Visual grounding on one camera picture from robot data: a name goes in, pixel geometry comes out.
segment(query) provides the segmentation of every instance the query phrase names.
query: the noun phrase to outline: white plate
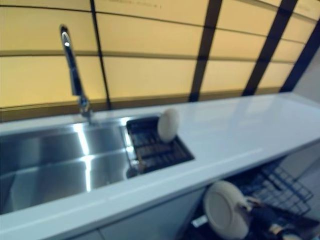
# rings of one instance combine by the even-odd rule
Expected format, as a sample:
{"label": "white plate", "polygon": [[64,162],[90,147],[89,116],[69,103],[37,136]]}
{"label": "white plate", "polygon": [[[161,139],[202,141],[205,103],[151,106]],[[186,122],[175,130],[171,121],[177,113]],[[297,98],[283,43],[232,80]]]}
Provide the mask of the white plate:
{"label": "white plate", "polygon": [[177,135],[179,127],[179,114],[177,110],[169,108],[160,116],[157,131],[164,143],[171,142]]}
{"label": "white plate", "polygon": [[246,204],[241,191],[228,181],[215,182],[203,199],[204,212],[215,233],[226,240],[239,240],[249,231],[249,220],[238,203]]}

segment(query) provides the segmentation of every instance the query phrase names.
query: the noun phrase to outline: wall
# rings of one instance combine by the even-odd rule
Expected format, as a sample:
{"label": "wall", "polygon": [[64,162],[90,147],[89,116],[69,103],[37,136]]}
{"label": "wall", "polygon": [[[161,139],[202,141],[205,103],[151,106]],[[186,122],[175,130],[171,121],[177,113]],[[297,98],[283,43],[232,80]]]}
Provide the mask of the wall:
{"label": "wall", "polygon": [[293,91],[320,103],[320,48]]}
{"label": "wall", "polygon": [[320,221],[320,142],[289,154],[281,167],[313,193],[306,216]]}
{"label": "wall", "polygon": [[318,0],[0,1],[2,121],[79,111],[60,24],[102,110],[276,93],[320,17]]}

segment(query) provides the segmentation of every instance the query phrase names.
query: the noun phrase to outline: wire rack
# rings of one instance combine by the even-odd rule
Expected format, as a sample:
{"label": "wire rack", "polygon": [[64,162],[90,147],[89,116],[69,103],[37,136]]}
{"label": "wire rack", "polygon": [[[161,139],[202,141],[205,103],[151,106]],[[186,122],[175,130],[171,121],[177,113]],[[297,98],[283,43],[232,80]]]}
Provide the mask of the wire rack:
{"label": "wire rack", "polygon": [[314,195],[279,166],[281,160],[242,173],[242,177],[231,177],[230,181],[246,196],[253,196],[267,205],[303,216],[310,211],[308,200]]}
{"label": "wire rack", "polygon": [[160,140],[157,131],[158,120],[158,117],[149,117],[127,122],[127,130],[135,154],[144,165],[144,173],[194,159],[177,136],[170,143]]}

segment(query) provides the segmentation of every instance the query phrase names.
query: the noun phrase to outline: black dish rack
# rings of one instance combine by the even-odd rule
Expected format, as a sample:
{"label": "black dish rack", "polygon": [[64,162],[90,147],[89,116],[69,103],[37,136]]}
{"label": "black dish rack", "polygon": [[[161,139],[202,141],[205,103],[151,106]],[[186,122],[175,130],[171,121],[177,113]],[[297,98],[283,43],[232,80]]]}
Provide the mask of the black dish rack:
{"label": "black dish rack", "polygon": [[235,184],[245,196],[255,197],[274,208],[303,216],[310,211],[308,201],[314,195],[280,166],[283,159],[242,173],[243,177],[232,176],[227,181]]}
{"label": "black dish rack", "polygon": [[141,174],[194,159],[178,136],[169,143],[161,141],[158,121],[159,117],[148,117],[130,120],[126,124],[137,159],[143,165]]}

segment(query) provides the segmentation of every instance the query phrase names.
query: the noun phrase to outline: faucet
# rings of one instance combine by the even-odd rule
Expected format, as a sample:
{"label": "faucet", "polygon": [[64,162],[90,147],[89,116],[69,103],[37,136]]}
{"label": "faucet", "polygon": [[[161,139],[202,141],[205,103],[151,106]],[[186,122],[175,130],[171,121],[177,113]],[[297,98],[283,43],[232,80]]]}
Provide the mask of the faucet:
{"label": "faucet", "polygon": [[69,66],[72,95],[79,96],[78,104],[80,106],[80,113],[84,118],[87,119],[89,124],[92,124],[92,109],[90,106],[89,99],[87,98],[81,84],[80,75],[76,63],[76,57],[72,48],[68,28],[65,25],[60,25],[60,35],[66,61]]}

